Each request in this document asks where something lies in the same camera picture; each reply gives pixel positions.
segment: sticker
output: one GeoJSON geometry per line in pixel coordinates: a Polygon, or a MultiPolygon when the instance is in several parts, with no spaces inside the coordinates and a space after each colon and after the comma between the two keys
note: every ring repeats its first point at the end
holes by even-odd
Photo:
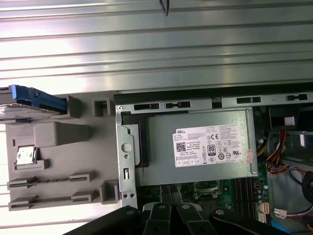
{"type": "MultiPolygon", "coordinates": [[[[280,146],[280,142],[279,142],[278,145],[276,146],[276,150],[279,149],[279,146],[280,146]]],[[[283,145],[281,153],[283,153],[283,152],[285,151],[285,149],[286,149],[286,146],[283,145]]]]}
{"type": "Polygon", "coordinates": [[[249,149],[249,150],[248,150],[248,156],[247,156],[247,158],[246,158],[246,161],[247,161],[248,163],[252,163],[253,156],[254,156],[253,150],[252,150],[252,149],[249,149]]]}
{"type": "Polygon", "coordinates": [[[241,162],[245,158],[241,125],[177,129],[173,143],[176,167],[241,162]]]}

